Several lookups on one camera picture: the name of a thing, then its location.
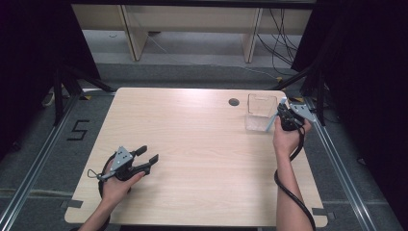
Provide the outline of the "person's left hand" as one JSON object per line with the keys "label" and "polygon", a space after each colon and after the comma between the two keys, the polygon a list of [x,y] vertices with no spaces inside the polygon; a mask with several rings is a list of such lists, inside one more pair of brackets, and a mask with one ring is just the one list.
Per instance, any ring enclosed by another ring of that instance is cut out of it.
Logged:
{"label": "person's left hand", "polygon": [[114,208],[144,175],[145,173],[142,171],[127,181],[120,181],[115,177],[108,179],[103,184],[101,205],[106,208]]}

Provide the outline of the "person's right hand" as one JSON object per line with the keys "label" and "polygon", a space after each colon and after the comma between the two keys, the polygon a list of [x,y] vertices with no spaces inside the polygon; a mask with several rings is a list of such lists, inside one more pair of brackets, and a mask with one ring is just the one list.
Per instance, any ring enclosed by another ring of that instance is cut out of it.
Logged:
{"label": "person's right hand", "polygon": [[312,128],[312,124],[306,120],[305,124],[297,131],[285,131],[281,126],[278,116],[274,121],[273,146],[277,158],[288,159],[298,148],[301,137],[305,136]]}

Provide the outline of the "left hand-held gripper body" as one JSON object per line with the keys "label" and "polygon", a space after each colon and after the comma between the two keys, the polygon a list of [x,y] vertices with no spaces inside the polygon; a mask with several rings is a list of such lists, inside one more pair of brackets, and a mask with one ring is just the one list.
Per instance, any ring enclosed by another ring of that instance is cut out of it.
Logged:
{"label": "left hand-held gripper body", "polygon": [[148,175],[150,173],[150,167],[140,168],[140,166],[133,166],[133,162],[136,157],[132,155],[132,152],[133,151],[129,152],[123,146],[120,146],[107,161],[107,164],[112,162],[109,171],[107,173],[102,172],[97,174],[96,178],[103,182],[106,182],[111,177],[115,177],[120,181],[127,181],[132,176],[142,171],[145,173],[145,175]]}

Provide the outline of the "aluminium floor rail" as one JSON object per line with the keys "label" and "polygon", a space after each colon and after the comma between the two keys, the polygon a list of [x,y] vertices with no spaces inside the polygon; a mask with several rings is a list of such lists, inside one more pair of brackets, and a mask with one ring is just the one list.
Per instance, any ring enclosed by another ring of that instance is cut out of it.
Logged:
{"label": "aluminium floor rail", "polygon": [[13,226],[78,100],[70,96],[63,102],[63,115],[57,122],[53,108],[41,110],[17,147],[0,163],[0,231]]}
{"label": "aluminium floor rail", "polygon": [[362,230],[377,231],[377,227],[371,218],[369,209],[346,170],[327,129],[319,120],[315,122],[315,128]]}

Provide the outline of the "blue toothbrush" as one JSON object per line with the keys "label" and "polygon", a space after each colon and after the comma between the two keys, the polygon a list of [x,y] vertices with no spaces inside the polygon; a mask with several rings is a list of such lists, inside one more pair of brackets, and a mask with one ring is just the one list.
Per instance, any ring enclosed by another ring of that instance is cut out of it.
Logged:
{"label": "blue toothbrush", "polygon": [[[287,101],[287,99],[288,99],[288,98],[287,98],[286,96],[282,97],[281,100],[280,100],[280,102],[279,102],[278,105],[277,105],[277,108],[278,108],[281,104],[285,104],[286,101]],[[271,126],[272,126],[272,123],[273,123],[274,120],[276,119],[277,115],[278,115],[278,109],[276,109],[276,112],[275,112],[274,115],[270,118],[270,120],[269,120],[269,122],[268,122],[268,125],[267,125],[267,127],[266,127],[266,130],[265,130],[266,132],[269,132],[269,130],[270,130]]]}

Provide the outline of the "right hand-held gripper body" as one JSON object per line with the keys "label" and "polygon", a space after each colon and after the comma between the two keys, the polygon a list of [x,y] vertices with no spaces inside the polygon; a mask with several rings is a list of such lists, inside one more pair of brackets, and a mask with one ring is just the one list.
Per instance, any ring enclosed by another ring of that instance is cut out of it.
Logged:
{"label": "right hand-held gripper body", "polygon": [[311,123],[317,121],[305,104],[290,103],[286,106],[287,111],[283,115],[278,114],[284,131],[297,130],[305,124],[306,120]]}

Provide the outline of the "black metal stand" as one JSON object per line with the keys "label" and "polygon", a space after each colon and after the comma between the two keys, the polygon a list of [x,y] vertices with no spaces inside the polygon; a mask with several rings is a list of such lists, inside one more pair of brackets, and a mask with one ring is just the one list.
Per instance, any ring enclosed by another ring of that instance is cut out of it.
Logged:
{"label": "black metal stand", "polygon": [[324,114],[323,114],[323,102],[324,102],[324,76],[321,67],[318,64],[311,64],[305,69],[301,70],[288,80],[277,84],[272,87],[272,90],[282,90],[285,87],[304,78],[303,85],[300,89],[300,93],[303,96],[311,96],[313,92],[317,93],[317,117],[319,123],[324,126]]}
{"label": "black metal stand", "polygon": [[63,103],[63,89],[66,89],[71,97],[79,96],[84,91],[80,87],[78,80],[82,79],[86,82],[98,87],[105,92],[115,92],[113,87],[110,87],[103,83],[99,78],[92,77],[84,71],[72,67],[66,64],[60,64],[55,71],[53,77],[53,90],[55,97],[55,122],[59,124],[64,116],[64,103]]}

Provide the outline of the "black curtain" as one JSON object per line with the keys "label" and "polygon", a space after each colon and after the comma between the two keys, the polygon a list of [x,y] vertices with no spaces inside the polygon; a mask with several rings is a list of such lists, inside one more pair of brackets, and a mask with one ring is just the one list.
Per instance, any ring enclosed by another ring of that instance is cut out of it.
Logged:
{"label": "black curtain", "polygon": [[336,19],[349,19],[322,74],[341,120],[408,231],[408,0],[316,0],[293,64],[312,63]]}
{"label": "black curtain", "polygon": [[31,123],[56,73],[100,75],[67,0],[0,0],[0,161]]}

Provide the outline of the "clear plastic cup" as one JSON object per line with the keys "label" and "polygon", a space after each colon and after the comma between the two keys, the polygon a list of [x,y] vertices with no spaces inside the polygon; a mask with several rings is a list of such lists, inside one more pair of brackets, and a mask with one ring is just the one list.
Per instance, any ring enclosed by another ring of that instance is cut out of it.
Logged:
{"label": "clear plastic cup", "polygon": [[276,112],[277,99],[271,94],[250,93],[247,97],[245,129],[266,132]]}

